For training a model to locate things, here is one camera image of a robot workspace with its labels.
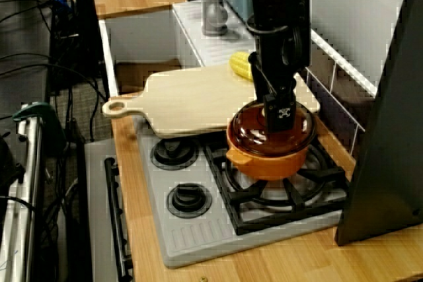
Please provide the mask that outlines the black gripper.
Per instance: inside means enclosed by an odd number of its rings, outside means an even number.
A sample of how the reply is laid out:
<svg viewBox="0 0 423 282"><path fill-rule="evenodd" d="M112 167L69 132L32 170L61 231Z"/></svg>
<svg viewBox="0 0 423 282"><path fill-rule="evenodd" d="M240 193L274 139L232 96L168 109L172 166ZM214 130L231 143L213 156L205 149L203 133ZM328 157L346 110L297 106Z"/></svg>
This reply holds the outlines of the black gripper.
<svg viewBox="0 0 423 282"><path fill-rule="evenodd" d="M277 94L281 87L292 91L295 73L310 65L310 26L259 30L254 24L249 24L248 31L255 40L256 49L249 55L249 63L256 95L264 96L266 129L268 132L290 130L295 121L295 95Z"/></svg>

